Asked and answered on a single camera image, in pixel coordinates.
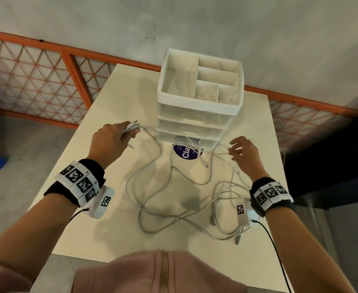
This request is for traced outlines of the person's left forearm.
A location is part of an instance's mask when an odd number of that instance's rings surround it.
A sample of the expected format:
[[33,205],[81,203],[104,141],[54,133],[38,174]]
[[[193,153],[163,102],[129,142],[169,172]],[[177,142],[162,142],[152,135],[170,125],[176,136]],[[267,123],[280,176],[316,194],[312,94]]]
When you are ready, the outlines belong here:
[[0,235],[0,265],[34,282],[78,206],[65,196],[44,196]]

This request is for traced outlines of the pink zip jacket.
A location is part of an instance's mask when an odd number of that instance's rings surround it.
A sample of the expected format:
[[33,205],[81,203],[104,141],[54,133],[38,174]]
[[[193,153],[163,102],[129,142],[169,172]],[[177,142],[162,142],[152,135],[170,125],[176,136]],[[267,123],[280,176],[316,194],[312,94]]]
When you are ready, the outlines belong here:
[[187,251],[150,250],[80,268],[71,293],[248,293]]

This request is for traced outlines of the round purple sticker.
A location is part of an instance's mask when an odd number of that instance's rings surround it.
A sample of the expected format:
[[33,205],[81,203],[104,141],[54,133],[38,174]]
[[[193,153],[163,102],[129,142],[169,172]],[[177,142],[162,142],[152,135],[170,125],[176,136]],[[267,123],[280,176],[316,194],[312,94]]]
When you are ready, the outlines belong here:
[[191,161],[199,158],[199,155],[202,155],[202,152],[199,152],[197,149],[192,149],[190,147],[175,144],[173,145],[173,151],[174,153],[185,160]]

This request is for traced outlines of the person's right hand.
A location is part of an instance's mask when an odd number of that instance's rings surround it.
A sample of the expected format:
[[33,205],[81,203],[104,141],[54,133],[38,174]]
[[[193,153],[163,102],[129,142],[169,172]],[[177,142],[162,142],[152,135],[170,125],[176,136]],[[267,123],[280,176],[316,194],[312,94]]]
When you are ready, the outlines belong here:
[[243,159],[240,163],[237,163],[237,165],[252,182],[255,182],[263,177],[270,177],[260,159],[258,148],[246,137]]

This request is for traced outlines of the white plastic drawer organizer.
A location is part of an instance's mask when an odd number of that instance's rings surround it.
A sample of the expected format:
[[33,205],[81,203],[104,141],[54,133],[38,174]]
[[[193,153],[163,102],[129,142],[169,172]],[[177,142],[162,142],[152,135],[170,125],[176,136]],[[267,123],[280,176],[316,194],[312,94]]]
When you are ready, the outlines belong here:
[[157,137],[213,150],[244,100],[242,62],[168,48],[157,86]]

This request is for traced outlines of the orange mesh fence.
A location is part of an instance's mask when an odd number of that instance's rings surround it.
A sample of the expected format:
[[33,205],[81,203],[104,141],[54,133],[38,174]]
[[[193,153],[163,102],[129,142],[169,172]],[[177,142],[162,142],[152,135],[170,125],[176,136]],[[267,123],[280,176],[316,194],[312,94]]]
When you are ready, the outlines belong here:
[[[117,64],[160,66],[0,32],[0,114],[77,128]],[[268,96],[281,149],[318,141],[358,109],[245,86]]]

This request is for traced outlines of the black wristband with marker tags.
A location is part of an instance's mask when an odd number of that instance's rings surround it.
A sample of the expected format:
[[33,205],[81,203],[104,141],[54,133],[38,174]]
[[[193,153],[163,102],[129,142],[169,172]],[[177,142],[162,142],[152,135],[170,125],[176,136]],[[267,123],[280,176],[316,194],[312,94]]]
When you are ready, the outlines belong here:
[[84,207],[98,195],[105,183],[105,170],[91,159],[72,161],[55,175],[55,182],[44,196],[59,194],[77,207]]
[[259,217],[273,208],[285,207],[295,211],[294,200],[281,183],[262,177],[252,183],[250,205]]

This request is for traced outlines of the person's right forearm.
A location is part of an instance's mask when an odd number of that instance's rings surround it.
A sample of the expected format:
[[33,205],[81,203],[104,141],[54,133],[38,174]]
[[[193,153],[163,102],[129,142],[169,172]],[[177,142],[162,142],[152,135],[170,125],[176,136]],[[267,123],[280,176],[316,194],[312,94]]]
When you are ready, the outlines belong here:
[[295,293],[356,293],[293,210],[272,208],[265,218]]

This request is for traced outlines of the person's left hand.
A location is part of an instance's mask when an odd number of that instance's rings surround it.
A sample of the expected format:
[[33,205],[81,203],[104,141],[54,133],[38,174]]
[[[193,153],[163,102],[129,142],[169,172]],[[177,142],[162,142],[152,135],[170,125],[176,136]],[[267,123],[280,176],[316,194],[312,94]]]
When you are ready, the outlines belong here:
[[128,121],[105,124],[93,134],[87,159],[97,162],[104,170],[115,162],[128,147],[121,139]]

